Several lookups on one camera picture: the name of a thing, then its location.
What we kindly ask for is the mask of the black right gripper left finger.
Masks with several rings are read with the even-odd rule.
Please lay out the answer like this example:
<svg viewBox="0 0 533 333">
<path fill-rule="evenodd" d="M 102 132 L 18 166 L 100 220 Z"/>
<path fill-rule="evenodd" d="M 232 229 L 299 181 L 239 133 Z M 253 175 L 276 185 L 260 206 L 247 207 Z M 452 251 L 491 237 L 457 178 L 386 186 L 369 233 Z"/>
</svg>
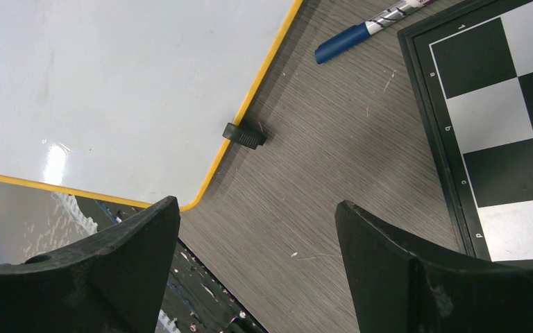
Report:
<svg viewBox="0 0 533 333">
<path fill-rule="evenodd" d="M 22 264 L 0 264 L 0 332 L 153 332 L 180 227 L 175 197 Z"/>
</svg>

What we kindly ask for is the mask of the white blue whiteboard marker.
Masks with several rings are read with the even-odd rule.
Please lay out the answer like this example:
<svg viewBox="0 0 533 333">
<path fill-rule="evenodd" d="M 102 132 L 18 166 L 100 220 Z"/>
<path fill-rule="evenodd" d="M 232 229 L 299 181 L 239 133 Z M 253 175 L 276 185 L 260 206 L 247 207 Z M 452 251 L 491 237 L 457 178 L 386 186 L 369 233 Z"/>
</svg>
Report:
<svg viewBox="0 0 533 333">
<path fill-rule="evenodd" d="M 329 61 L 430 3 L 432 3 L 431 0 L 398 1 L 365 22 L 348 27 L 316 48 L 314 51 L 316 63 L 322 64 Z"/>
</svg>

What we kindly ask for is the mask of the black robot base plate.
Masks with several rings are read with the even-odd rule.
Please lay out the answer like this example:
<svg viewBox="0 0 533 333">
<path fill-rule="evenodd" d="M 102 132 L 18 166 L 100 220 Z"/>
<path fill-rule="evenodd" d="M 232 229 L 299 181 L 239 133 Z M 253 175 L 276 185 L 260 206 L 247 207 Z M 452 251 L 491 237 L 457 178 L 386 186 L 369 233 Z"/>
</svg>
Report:
<svg viewBox="0 0 533 333">
<path fill-rule="evenodd" d="M 100 311 L 96 332 L 263 332 L 264 326 L 179 239 L 180 210 L 170 196 L 140 209 L 79 197 L 86 226 L 127 231 L 92 269 Z"/>
</svg>

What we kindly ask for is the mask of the yellow framed whiteboard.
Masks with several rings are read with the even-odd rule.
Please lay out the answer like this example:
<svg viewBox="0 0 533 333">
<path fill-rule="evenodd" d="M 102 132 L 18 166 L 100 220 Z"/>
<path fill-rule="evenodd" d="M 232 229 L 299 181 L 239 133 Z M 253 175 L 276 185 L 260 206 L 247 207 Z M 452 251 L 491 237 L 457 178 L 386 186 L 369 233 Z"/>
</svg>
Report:
<svg viewBox="0 0 533 333">
<path fill-rule="evenodd" d="M 0 1 L 0 182 L 202 198 L 299 1 Z"/>
</svg>

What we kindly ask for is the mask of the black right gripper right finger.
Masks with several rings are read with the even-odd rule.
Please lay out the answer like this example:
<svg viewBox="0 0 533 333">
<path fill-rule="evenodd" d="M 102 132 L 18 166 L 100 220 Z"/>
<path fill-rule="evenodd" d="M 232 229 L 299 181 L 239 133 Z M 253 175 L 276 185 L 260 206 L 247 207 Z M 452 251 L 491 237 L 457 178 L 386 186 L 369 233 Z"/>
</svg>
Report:
<svg viewBox="0 0 533 333">
<path fill-rule="evenodd" d="M 349 200 L 335 224 L 361 332 L 533 332 L 533 259 L 461 254 Z"/>
</svg>

